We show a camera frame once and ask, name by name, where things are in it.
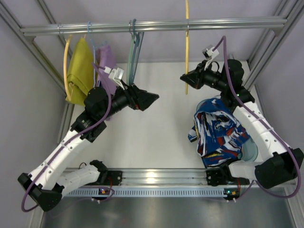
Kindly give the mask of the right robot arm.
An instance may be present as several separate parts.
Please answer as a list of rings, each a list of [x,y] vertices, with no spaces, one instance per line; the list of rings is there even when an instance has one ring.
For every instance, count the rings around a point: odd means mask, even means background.
[[[264,189],[298,178],[304,154],[277,135],[251,93],[242,85],[244,69],[234,59],[213,70],[202,61],[180,79],[195,89],[209,86],[218,97],[200,103],[188,138],[206,168],[226,181],[256,181]]]

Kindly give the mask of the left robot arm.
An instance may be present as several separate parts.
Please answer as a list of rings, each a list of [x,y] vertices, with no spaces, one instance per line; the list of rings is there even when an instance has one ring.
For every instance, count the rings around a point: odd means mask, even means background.
[[[108,117],[126,107],[145,111],[157,99],[158,94],[139,89],[134,84],[123,84],[113,95],[106,86],[92,88],[84,101],[84,111],[76,118],[57,148],[36,169],[18,177],[18,182],[25,190],[22,211],[29,211],[25,208],[27,197],[31,197],[36,206],[47,212],[80,187],[87,184],[103,185],[108,168],[98,160],[67,175],[63,172],[106,129],[105,120]]]

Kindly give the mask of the yellow hanger with trousers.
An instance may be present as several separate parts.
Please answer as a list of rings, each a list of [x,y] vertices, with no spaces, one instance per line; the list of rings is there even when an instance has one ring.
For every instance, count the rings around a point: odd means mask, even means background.
[[[185,0],[185,18],[189,20],[189,1]],[[189,70],[189,26],[185,32],[185,73]]]

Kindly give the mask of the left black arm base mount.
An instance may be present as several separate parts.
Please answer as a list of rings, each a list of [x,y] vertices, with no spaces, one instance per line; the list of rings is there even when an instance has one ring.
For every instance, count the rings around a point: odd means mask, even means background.
[[[94,185],[99,186],[119,186],[123,179],[123,172],[122,171],[103,171],[100,173]]]

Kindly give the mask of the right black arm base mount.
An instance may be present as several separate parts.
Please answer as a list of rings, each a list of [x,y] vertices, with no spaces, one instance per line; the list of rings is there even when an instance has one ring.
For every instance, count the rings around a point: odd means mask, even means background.
[[[206,170],[207,184],[213,187],[233,183],[230,172],[227,168],[214,168]]]

